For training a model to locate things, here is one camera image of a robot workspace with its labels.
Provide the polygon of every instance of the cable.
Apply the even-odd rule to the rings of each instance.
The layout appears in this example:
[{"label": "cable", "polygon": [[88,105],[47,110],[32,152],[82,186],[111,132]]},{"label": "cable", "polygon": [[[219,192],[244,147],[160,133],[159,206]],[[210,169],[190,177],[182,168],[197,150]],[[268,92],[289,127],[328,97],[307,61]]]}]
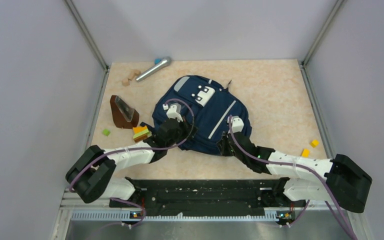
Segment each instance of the cable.
[{"label": "cable", "polygon": [[262,163],[265,163],[265,164],[275,164],[275,165],[286,165],[286,166],[296,166],[298,168],[302,168],[302,169],[305,169],[307,171],[309,171],[310,173],[314,174],[319,180],[320,182],[323,184],[323,186],[326,188],[327,190],[327,193],[329,194],[329,196],[332,198],[332,201],[333,203],[335,204],[335,207],[336,209],[338,209],[339,211],[339,214],[341,215],[343,221],[345,222],[346,226],[348,227],[348,231],[347,234],[351,235],[352,236],[352,239],[354,240],[357,240],[357,236],[355,235],[354,231],[353,231],[353,228],[351,227],[350,223],[347,221],[347,219],[345,218],[345,215],[344,213],[340,210],[341,207],[339,206],[339,203],[338,201],[335,199],[335,196],[334,194],[332,193],[332,191],[330,190],[329,186],[326,184],[325,180],[316,172],[314,171],[312,168],[309,168],[305,165],[302,165],[302,164],[294,164],[294,163],[289,163],[289,162],[278,162],[278,161],[268,161],[266,159],[260,159],[258,157],[255,157],[253,155],[251,155],[250,153],[248,153],[247,151],[245,151],[241,145],[238,143],[238,141],[236,140],[235,138],[235,135],[233,134],[233,130],[232,130],[232,115],[229,115],[228,117],[228,125],[229,125],[229,130],[232,134],[230,134],[232,136],[232,139],[234,141],[234,144],[237,146],[237,148],[245,155],[247,155],[248,157],[256,160],[256,161],[259,161],[259,162],[262,162]]},{"label": "cable", "polygon": [[[109,199],[111,199],[113,201],[116,201],[116,202],[119,202],[119,203],[128,204],[128,205],[140,208],[142,210],[143,214],[140,217],[140,220],[137,223],[135,223],[133,225],[130,225],[131,228],[134,228],[134,227],[137,227],[138,225],[140,225],[142,223],[142,221],[144,220],[144,218],[147,216],[147,211],[141,205],[138,205],[138,204],[136,204],[134,202],[131,202],[131,201],[126,201],[126,200],[123,200],[123,199],[120,199],[120,198],[116,198],[116,197],[110,197]],[[95,234],[97,234],[100,231],[102,231],[102,229],[104,229],[106,227],[109,227],[109,226],[113,226],[113,225],[122,225],[123,226],[123,223],[120,223],[120,222],[116,221],[116,222],[110,222],[108,224],[105,224],[105,225],[101,226],[100,228],[98,228],[97,230],[95,230],[94,232],[92,232],[85,240],[90,239],[92,236],[94,236]]]},{"label": "cable", "polygon": [[307,203],[305,204],[304,208],[299,212],[295,220],[289,224],[289,227],[292,227],[293,225],[295,225],[295,223],[304,215],[304,212],[309,207],[309,204],[310,204],[310,200],[307,200]]},{"label": "cable", "polygon": [[[194,112],[192,111],[192,108],[186,103],[184,102],[183,100],[180,100],[180,99],[177,99],[177,98],[170,98],[168,99],[167,101],[165,101],[165,104],[167,104],[168,102],[179,102],[183,105],[185,105],[187,107],[187,109],[189,110],[190,114],[192,115],[192,127],[190,128],[190,132],[189,134],[187,135],[187,137],[185,139],[183,139],[181,142],[173,145],[173,146],[168,146],[168,147],[132,147],[132,148],[128,148],[129,151],[137,151],[137,150],[157,150],[157,151],[165,151],[165,150],[169,150],[169,149],[173,149],[173,148],[176,148],[182,144],[184,144],[189,136],[192,134],[192,132],[194,131],[194,125],[195,125],[195,115],[194,115]],[[75,193],[76,191],[74,191],[73,187],[74,185],[76,184],[76,182],[79,180],[79,178],[89,169],[92,167],[92,165],[94,165],[95,163],[97,163],[99,160],[103,159],[104,157],[108,156],[108,155],[111,155],[111,154],[119,154],[119,153],[124,153],[126,151],[126,148],[124,149],[119,149],[119,150],[114,150],[114,151],[109,151],[109,152],[106,152],[100,156],[98,156],[97,158],[95,158],[93,161],[91,161],[87,166],[85,166],[75,177],[74,179],[71,181],[70,185],[68,186],[68,190],[71,192],[71,193]]]},{"label": "cable", "polygon": [[329,208],[330,212],[332,213],[332,215],[335,217],[336,221],[338,222],[338,224],[340,225],[340,227],[346,232],[346,234],[350,237],[350,238],[353,238],[353,236],[351,236],[346,227],[344,226],[344,224],[341,222],[341,220],[339,219],[338,215],[335,213],[335,211],[332,209],[331,205],[329,204],[328,201],[324,201],[327,205],[327,207]]}]

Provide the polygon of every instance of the white wall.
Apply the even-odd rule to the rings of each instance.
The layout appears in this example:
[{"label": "white wall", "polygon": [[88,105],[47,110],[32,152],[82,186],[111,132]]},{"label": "white wall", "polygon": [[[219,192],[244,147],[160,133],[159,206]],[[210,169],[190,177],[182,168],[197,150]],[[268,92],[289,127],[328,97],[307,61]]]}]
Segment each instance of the white wall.
[{"label": "white wall", "polygon": [[108,63],[303,59],[335,0],[74,0]]},{"label": "white wall", "polygon": [[101,84],[61,0],[0,0],[0,240],[52,233]]},{"label": "white wall", "polygon": [[348,1],[309,75],[337,152],[373,178],[365,213],[384,239],[384,1]]}]

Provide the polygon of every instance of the wooden block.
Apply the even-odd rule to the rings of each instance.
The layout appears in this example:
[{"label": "wooden block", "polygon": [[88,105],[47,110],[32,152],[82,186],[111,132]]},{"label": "wooden block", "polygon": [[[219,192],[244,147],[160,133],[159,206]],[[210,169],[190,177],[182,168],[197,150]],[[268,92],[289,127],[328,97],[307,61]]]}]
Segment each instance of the wooden block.
[{"label": "wooden block", "polygon": [[148,128],[146,128],[145,130],[136,133],[135,135],[133,135],[133,141],[137,143],[139,141],[147,139],[149,137],[149,132],[150,131],[148,130]]},{"label": "wooden block", "polygon": [[125,78],[121,81],[121,84],[123,84],[123,86],[127,87],[130,85],[130,82],[129,82],[129,79],[128,78]]},{"label": "wooden block", "polygon": [[319,141],[317,141],[316,139],[314,139],[313,141],[310,142],[310,145],[315,148],[317,147],[317,145],[319,145]]},{"label": "wooden block", "polygon": [[141,71],[139,71],[138,69],[133,69],[132,72],[133,72],[134,74],[136,74],[136,76],[141,75]]},{"label": "wooden block", "polygon": [[128,75],[128,79],[130,81],[133,81],[136,79],[137,76],[139,76],[141,74],[141,71],[137,70],[137,69],[133,69],[130,71],[130,74]]},{"label": "wooden block", "polygon": [[138,126],[138,127],[134,127],[133,128],[133,133],[134,134],[138,134],[144,130],[148,130],[148,127],[147,126]]},{"label": "wooden block", "polygon": [[310,150],[308,150],[307,148],[304,148],[304,150],[302,150],[301,157],[308,158],[309,155],[310,155]]}]

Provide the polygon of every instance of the table surface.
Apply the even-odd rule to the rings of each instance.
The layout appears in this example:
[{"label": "table surface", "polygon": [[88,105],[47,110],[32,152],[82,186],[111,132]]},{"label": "table surface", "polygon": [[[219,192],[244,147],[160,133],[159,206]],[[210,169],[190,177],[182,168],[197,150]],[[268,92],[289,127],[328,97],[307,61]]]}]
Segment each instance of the table surface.
[{"label": "table surface", "polygon": [[[133,131],[113,123],[110,97],[118,95],[139,112],[139,122],[153,124],[152,112],[169,87],[185,75],[201,75],[227,86],[247,107],[252,126],[251,141],[285,154],[301,155],[310,150],[310,158],[326,158],[319,129],[296,59],[174,61],[141,82],[123,86],[130,71],[145,71],[153,62],[113,63],[100,106],[92,145],[112,149],[133,145]],[[111,131],[109,136],[102,131]],[[312,148],[310,142],[320,144]],[[212,156],[194,151],[171,149],[161,160],[131,166],[115,173],[133,179],[272,179],[255,173],[235,157]]]}]

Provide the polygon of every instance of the navy blue backpack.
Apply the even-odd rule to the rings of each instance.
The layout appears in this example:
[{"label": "navy blue backpack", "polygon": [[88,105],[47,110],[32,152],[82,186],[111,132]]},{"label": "navy blue backpack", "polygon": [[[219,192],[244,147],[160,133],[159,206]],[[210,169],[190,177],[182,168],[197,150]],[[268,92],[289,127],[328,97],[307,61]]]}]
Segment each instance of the navy blue backpack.
[{"label": "navy blue backpack", "polygon": [[[197,132],[192,139],[179,146],[182,150],[220,156],[217,142],[222,139],[223,132],[227,133],[229,130],[229,115],[239,116],[244,124],[242,133],[247,137],[251,135],[252,128],[245,105],[229,92],[228,87],[225,89],[220,83],[198,75],[179,78],[158,101],[152,114],[156,130],[167,119],[163,104],[173,98],[188,103],[195,115],[194,125]],[[192,123],[187,107],[182,106],[180,114],[185,116],[188,123]]]}]

